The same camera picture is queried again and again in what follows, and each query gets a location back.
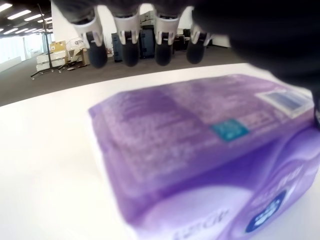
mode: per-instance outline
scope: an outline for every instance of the ceiling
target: ceiling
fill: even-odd
[[[19,30],[23,29],[43,29],[43,23],[39,23],[39,20],[42,20],[41,17],[32,19],[30,21],[25,21],[24,19],[30,18],[32,16],[35,16],[37,14],[40,14],[39,7],[37,3],[40,4],[42,14],[44,14],[44,18],[49,18],[51,17],[51,3],[49,0],[0,0],[0,6],[3,4],[11,4],[12,6],[0,11],[0,29],[3,29],[0,31],[0,38],[4,37],[13,37],[13,36],[26,36],[32,34],[32,32],[21,32],[21,33],[15,33],[18,32]],[[29,10],[31,11],[30,13],[27,13],[25,15],[19,16],[15,19],[8,19],[8,17],[20,13],[22,11]],[[4,34],[5,32],[17,28],[18,30]],[[47,29],[52,28],[52,23],[47,24]]]

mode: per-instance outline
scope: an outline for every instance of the blue logo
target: blue logo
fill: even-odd
[[[214,124],[211,129],[226,142],[231,142],[249,133],[249,130],[235,119]]]
[[[260,226],[262,226],[269,218],[271,218],[280,208],[285,196],[286,191],[281,192],[275,199],[259,214],[254,216],[246,228],[246,233],[251,233]]]

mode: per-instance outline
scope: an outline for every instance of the office floor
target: office floor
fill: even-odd
[[[30,75],[36,72],[36,58],[34,57],[0,72],[0,106],[112,79],[169,70],[238,63],[244,63],[244,60],[236,56],[232,49],[210,46],[206,50],[203,61],[197,65],[192,65],[187,61],[185,51],[176,51],[172,62],[165,67],[157,65],[154,58],[141,59],[135,67],[127,67],[122,62],[116,63],[113,58],[109,58],[107,65],[101,69],[86,66],[74,71],[64,70],[62,73],[48,72],[31,80]]]

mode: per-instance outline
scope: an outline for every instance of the purple package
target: purple package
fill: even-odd
[[[89,114],[137,240],[249,239],[309,189],[320,164],[312,99],[251,76],[121,92]]]

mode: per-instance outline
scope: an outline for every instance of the metal rack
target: metal rack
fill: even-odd
[[[46,46],[47,46],[47,52],[48,52],[48,59],[49,59],[49,68],[47,69],[43,69],[43,70],[40,70],[40,71],[37,71],[35,73],[33,73],[30,77],[32,80],[35,80],[35,76],[36,75],[39,75],[39,74],[44,74],[46,72],[54,72],[54,70],[58,69],[59,72],[60,70],[63,68],[63,66],[52,66],[52,61],[51,61],[51,56],[50,56],[50,45],[49,45],[49,41],[48,41],[48,32],[47,32],[47,22],[45,21],[45,18],[44,18],[44,15],[41,11],[41,7],[39,4],[37,4],[38,7],[39,7],[39,10],[40,10],[40,14],[41,14],[41,17],[42,17],[42,20],[43,20],[43,29],[44,29],[44,35],[45,35],[45,41],[46,41]]]

